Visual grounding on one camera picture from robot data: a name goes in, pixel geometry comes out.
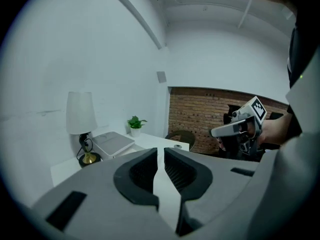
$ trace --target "green plant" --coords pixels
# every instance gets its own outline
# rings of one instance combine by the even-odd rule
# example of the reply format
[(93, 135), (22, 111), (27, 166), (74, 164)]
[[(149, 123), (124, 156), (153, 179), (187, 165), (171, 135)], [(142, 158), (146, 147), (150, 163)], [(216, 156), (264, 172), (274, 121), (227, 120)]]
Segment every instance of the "green plant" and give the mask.
[(129, 126), (133, 129), (140, 129), (144, 124), (141, 124), (141, 122), (147, 122), (146, 120), (139, 120), (137, 116), (133, 116), (130, 120), (127, 121)]

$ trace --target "white desk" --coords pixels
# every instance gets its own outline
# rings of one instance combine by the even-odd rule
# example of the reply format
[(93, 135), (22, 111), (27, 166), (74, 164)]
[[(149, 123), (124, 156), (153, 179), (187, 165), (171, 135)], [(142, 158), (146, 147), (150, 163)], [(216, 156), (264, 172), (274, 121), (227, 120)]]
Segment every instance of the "white desk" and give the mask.
[[(179, 218), (181, 196), (165, 171), (164, 148), (173, 148), (175, 145), (180, 145), (183, 150), (188, 151), (189, 144), (145, 133), (141, 133), (140, 136), (136, 138), (130, 134), (125, 136), (133, 139), (135, 144), (121, 152), (117, 157), (144, 149), (158, 149), (158, 171), (153, 179), (153, 194), (159, 197), (159, 214), (164, 221), (175, 230)], [(50, 171), (53, 186), (57, 186), (79, 170), (81, 170), (81, 167), (76, 157), (52, 166)]]

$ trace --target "brick wall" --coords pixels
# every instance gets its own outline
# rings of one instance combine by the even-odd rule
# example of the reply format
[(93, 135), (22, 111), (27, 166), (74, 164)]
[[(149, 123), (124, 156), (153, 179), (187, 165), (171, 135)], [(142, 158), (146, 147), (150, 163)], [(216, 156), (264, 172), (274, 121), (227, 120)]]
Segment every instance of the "brick wall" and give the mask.
[[(196, 137), (192, 152), (216, 155), (219, 145), (209, 130), (224, 124), (228, 105), (242, 106), (254, 95), (218, 89), (174, 87), (170, 93), (169, 133), (187, 130)], [(288, 105), (258, 96), (267, 111), (285, 114)]]

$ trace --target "chair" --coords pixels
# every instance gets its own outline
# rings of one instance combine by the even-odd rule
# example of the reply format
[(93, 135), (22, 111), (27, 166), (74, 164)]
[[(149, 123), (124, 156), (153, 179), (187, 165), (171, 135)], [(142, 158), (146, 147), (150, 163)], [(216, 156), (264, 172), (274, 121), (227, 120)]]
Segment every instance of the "chair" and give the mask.
[(181, 135), (179, 140), (180, 142), (189, 143), (189, 151), (191, 151), (195, 146), (196, 136), (190, 131), (176, 130), (174, 132), (169, 133), (165, 137), (165, 139), (170, 140), (172, 137), (178, 136), (178, 135)]

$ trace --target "white lamp shade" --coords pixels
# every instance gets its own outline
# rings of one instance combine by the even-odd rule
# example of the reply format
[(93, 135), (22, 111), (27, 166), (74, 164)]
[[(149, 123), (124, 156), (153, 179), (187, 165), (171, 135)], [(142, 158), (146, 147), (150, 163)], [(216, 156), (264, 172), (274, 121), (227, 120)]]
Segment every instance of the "white lamp shade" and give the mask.
[(97, 127), (92, 93), (70, 91), (66, 103), (66, 131), (85, 134)]

